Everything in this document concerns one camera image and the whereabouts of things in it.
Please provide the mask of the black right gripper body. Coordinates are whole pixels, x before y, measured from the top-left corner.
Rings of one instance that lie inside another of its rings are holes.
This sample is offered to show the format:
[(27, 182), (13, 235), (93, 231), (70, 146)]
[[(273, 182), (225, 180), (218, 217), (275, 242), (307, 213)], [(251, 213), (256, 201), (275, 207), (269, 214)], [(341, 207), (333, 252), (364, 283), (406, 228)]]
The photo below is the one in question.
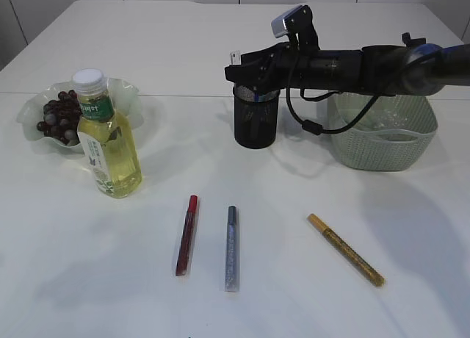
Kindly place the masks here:
[(307, 46), (294, 49), (293, 46), (271, 46), (269, 48), (242, 54), (241, 63), (224, 68), (225, 79), (236, 87), (243, 87), (257, 95), (279, 91), (287, 87), (288, 74), (296, 55), (298, 64), (308, 62), (316, 48)]

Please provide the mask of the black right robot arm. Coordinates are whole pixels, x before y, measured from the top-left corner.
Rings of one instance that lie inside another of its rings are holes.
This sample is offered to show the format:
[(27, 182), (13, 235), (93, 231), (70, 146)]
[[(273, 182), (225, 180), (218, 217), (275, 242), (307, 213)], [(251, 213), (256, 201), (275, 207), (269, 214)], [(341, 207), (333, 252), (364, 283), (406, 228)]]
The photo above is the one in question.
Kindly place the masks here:
[(442, 48), (423, 38), (402, 36), (404, 46), (359, 50), (293, 49), (279, 43), (243, 54), (225, 77), (257, 93), (286, 87), (372, 96), (431, 96), (446, 86), (469, 85), (469, 45)]

